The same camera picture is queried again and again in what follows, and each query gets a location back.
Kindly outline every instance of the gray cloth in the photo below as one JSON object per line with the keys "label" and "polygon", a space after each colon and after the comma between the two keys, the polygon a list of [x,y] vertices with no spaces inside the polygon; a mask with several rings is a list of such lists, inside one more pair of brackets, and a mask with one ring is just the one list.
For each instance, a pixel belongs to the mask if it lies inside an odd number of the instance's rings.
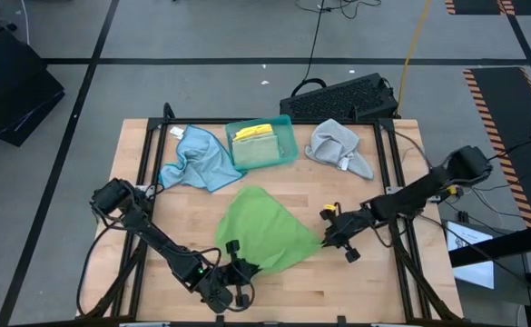
{"label": "gray cloth", "polygon": [[321,123],[311,134],[305,154],[314,161],[334,165],[366,179],[374,178],[372,169],[358,153],[359,137],[333,119]]}

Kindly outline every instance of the yellow cable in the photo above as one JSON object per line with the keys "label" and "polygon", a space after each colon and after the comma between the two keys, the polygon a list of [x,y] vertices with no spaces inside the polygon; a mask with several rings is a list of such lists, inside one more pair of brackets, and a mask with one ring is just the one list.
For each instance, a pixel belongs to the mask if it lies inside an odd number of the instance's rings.
{"label": "yellow cable", "polygon": [[410,57],[412,57],[414,48],[417,46],[418,35],[420,35],[420,29],[422,28],[422,24],[425,22],[425,18],[427,18],[429,7],[430,0],[425,0],[425,7],[424,9],[422,9],[422,15],[420,15],[420,19],[418,20],[417,29],[414,31],[414,36],[412,36],[412,43],[410,44],[410,49],[408,49],[407,58],[404,61],[404,68],[402,68],[402,78],[400,79],[400,91],[398,92],[398,107],[396,107],[396,112],[394,114],[398,114],[398,110],[400,110],[400,106],[402,106],[402,95],[404,94],[404,79],[407,77],[408,61],[410,60]]}

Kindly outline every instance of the concrete floor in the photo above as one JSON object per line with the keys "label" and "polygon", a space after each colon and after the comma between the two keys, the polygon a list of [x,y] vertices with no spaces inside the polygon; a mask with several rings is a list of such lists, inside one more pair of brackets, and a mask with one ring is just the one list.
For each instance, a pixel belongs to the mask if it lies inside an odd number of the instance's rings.
{"label": "concrete floor", "polygon": [[[90,58],[111,0],[25,1],[30,43],[44,58]],[[318,1],[301,0],[315,7]],[[404,58],[422,0],[384,0],[361,6],[355,20],[325,14],[317,57]],[[0,1],[20,26],[18,2]],[[307,57],[317,16],[289,0],[120,0],[103,58]],[[531,45],[531,16],[518,17]],[[417,58],[525,59],[505,16],[449,15],[442,1],[430,7],[415,52]],[[401,114],[418,119],[427,155],[434,163],[463,144],[492,148],[467,83],[465,66],[410,66]],[[305,74],[305,64],[100,64],[79,117],[70,117],[87,65],[53,64],[49,71],[66,96],[20,148],[0,142],[0,308],[33,222],[54,158],[71,119],[79,119],[11,323],[74,317],[74,293],[95,223],[87,201],[108,179],[122,120],[161,114],[170,102],[178,117],[261,117],[279,113]],[[399,87],[401,65],[313,65],[310,76],[328,84],[378,72]],[[496,169],[482,187],[504,184]],[[516,213],[507,189],[487,194],[499,210]],[[491,213],[475,197],[457,208],[495,227],[522,229],[513,217]],[[454,219],[445,205],[441,215]],[[515,324],[518,305],[484,301],[461,283],[466,317],[475,322]],[[525,324],[521,314],[520,325]]]}

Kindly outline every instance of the table frame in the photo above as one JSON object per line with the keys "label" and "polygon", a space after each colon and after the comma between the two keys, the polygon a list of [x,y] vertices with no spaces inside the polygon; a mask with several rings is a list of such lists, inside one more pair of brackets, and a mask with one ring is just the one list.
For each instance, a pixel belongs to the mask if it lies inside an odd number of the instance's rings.
{"label": "table frame", "polygon": [[[165,140],[167,136],[167,130],[169,124],[228,124],[244,120],[250,120],[253,118],[175,118],[172,112],[171,107],[168,104],[164,106],[164,115],[161,118],[151,117],[148,118],[148,124],[146,126],[146,135],[144,137],[143,152],[141,155],[141,160],[139,164],[138,174],[137,174],[137,184],[144,183],[146,175],[146,167],[150,159],[150,150],[152,148],[152,135],[155,130],[160,130],[160,136],[158,139],[158,144],[156,148],[156,154],[154,156],[153,169],[152,169],[152,181],[151,184],[156,184],[158,182],[158,175],[161,170],[162,165],[162,156],[165,145]],[[321,124],[325,120],[316,120],[316,119],[293,119],[293,124]],[[361,124],[372,126],[374,130],[374,136],[376,140],[377,152],[379,157],[380,165],[380,175],[382,177],[382,186],[384,193],[386,193],[386,188],[392,186],[389,178],[387,156],[384,147],[384,140],[382,137],[382,131],[384,130],[388,136],[388,145],[392,153],[392,161],[394,167],[394,173],[396,177],[397,186],[405,186],[404,174],[402,171],[402,162],[400,161],[400,155],[398,152],[398,143],[396,135],[394,133],[394,123],[392,119],[375,119],[367,121],[354,121],[351,119],[339,119],[337,120],[340,124]],[[153,218],[153,207],[151,213],[151,219]],[[418,243],[416,238],[416,233],[414,230],[414,225],[409,220],[404,220],[405,228],[407,229],[406,236],[408,241],[408,252],[412,257],[413,263],[417,266],[418,270],[422,273],[422,267],[420,263],[420,257],[418,253]],[[398,225],[396,226],[395,231],[399,233]],[[123,253],[120,262],[120,271],[123,267],[130,264],[130,260],[134,260],[133,254],[133,243],[134,236],[131,233],[127,233],[123,245]],[[145,267],[145,258],[147,251],[147,244],[141,241],[141,244],[138,245],[140,248],[142,246],[143,253],[140,253],[137,258],[137,264],[135,265],[135,274],[134,274],[134,285],[132,289],[132,294],[130,296],[130,303],[128,306],[128,315],[121,315],[120,310],[122,307],[123,300],[123,289],[124,285],[120,288],[116,296],[113,297],[112,309],[110,311],[109,317],[89,317],[89,318],[80,318],[72,321],[63,321],[63,322],[46,322],[46,323],[35,323],[27,324],[27,327],[64,327],[64,326],[113,326],[117,327],[118,325],[122,326],[124,323],[137,322],[136,317],[138,314],[138,306],[140,301],[141,289],[143,284],[144,276],[144,267]],[[398,273],[398,283],[400,287],[400,296],[402,298],[402,305],[405,315],[406,324],[409,325],[420,325],[420,326],[479,326],[479,327],[499,327],[498,325],[482,324],[482,323],[472,323],[472,322],[451,322],[451,321],[442,321],[434,320],[430,312],[430,305],[426,295],[422,290],[417,287],[418,300],[420,304],[421,317],[415,317],[413,313],[412,301],[410,299],[410,290],[408,287],[408,276],[407,268],[402,263],[402,261],[397,257],[396,266]],[[317,326],[317,327],[330,327],[330,326],[375,326],[374,323],[347,323],[345,316],[337,316],[336,322],[226,322],[227,326],[264,326],[264,325],[283,325],[283,326]],[[222,315],[215,315],[215,322],[170,322],[170,324],[162,324],[159,322],[155,324],[150,322],[146,326],[150,327],[160,327],[160,326],[214,326],[222,327],[225,325],[224,317]]]}

